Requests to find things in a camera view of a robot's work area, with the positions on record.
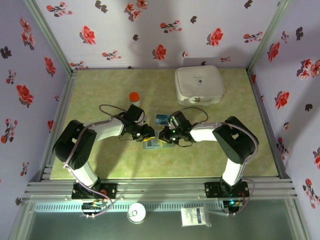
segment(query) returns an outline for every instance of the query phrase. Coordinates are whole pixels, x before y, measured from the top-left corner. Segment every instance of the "white storage case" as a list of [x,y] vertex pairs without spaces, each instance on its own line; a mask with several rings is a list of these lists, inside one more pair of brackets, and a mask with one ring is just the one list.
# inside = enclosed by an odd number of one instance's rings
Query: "white storage case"
[[175,71],[175,91],[182,106],[208,106],[225,93],[218,68],[212,65],[181,67]]

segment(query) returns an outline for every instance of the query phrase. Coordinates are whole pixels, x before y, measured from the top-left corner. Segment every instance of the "red flower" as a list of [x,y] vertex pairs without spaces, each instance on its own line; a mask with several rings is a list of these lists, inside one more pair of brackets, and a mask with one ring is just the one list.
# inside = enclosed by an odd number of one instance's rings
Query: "red flower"
[[128,3],[125,7],[129,12],[132,12],[135,10],[133,3]]
[[279,53],[280,42],[271,45],[270,51],[268,52],[268,58],[271,63],[272,59],[275,58]]
[[55,74],[56,73],[56,68],[54,67],[54,63],[52,62],[51,58],[45,57],[44,61],[45,61],[46,69],[48,69],[48,71],[51,74]]
[[312,64],[312,62],[311,62],[311,59],[310,59],[310,58],[308,58],[308,59],[306,59],[306,60],[304,61],[304,67],[305,67],[306,69],[308,69],[308,68],[311,66],[311,64]]
[[31,33],[30,33],[30,35],[29,35],[29,42],[30,42],[30,44],[31,44],[32,46],[35,45],[35,38],[34,38],[34,36],[32,36]]
[[133,12],[133,18],[134,19],[139,19],[140,18],[140,16],[141,16],[141,11],[134,11]]
[[289,92],[282,93],[275,101],[276,108],[280,109],[281,107],[284,107],[285,105],[287,105],[289,96],[290,96]]
[[167,54],[167,49],[162,44],[155,49],[155,55],[158,60],[165,59],[165,55]]
[[21,33],[21,36],[22,36],[22,41],[24,42],[28,41],[28,35],[24,31]]
[[92,44],[96,44],[95,42],[95,32],[91,31],[91,29],[87,26],[84,26],[82,29],[82,35],[84,37],[84,39],[86,40],[86,42],[90,45]]
[[312,185],[312,181],[311,181],[309,178],[307,178],[305,181],[306,181],[306,183],[307,183],[309,186]]
[[313,78],[318,76],[320,74],[320,60],[316,61],[315,64],[312,64],[310,70]]
[[224,34],[220,28],[217,28],[210,37],[211,45],[212,46],[218,46],[219,41],[224,37]]
[[320,169],[320,155],[315,157],[314,163],[317,164],[318,169]]
[[300,73],[299,77],[301,80],[307,80],[307,78],[310,76],[310,73],[307,70],[304,70],[302,73]]
[[252,82],[253,82],[253,84],[256,83],[256,77],[257,77],[257,75],[255,75],[255,74],[252,75]]
[[54,121],[53,120],[48,121],[48,128],[49,128],[50,131],[51,131],[53,125],[54,125]]
[[137,0],[138,2],[136,3],[136,5],[141,8],[141,9],[147,9],[148,6],[148,2],[145,0]]
[[33,103],[33,99],[34,96],[29,94],[30,91],[29,89],[26,87],[26,85],[17,85],[16,89],[18,91],[18,95],[21,98],[22,101],[28,103],[28,104],[32,104]]
[[23,17],[20,18],[20,24],[26,33],[31,31],[31,27],[29,25],[29,22],[25,21],[25,19]]

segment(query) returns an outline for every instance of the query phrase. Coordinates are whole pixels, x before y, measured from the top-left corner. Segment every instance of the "small white packet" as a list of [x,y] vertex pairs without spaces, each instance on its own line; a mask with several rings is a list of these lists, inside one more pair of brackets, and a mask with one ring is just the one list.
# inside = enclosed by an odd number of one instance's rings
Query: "small white packet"
[[181,208],[182,227],[206,225],[211,227],[209,215],[205,207]]

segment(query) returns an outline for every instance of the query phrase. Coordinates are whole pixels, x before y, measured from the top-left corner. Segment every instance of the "orange bottle cap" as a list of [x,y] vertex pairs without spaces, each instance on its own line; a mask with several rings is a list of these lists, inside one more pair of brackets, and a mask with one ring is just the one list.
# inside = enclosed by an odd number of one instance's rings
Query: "orange bottle cap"
[[139,101],[139,94],[134,91],[134,92],[130,93],[129,98],[130,98],[131,102],[133,102],[133,103],[137,102],[137,101]]

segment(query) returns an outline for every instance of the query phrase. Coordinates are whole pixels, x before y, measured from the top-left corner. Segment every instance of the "wall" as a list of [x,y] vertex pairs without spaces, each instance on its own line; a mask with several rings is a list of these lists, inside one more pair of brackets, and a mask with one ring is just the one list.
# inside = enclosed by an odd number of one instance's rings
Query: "wall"
[[21,0],[1,3],[0,22],[0,239],[5,240],[27,183],[40,170],[67,74]]
[[247,67],[279,0],[37,0],[73,68]]
[[317,0],[292,1],[253,68],[286,172],[313,235],[320,216],[320,15]]

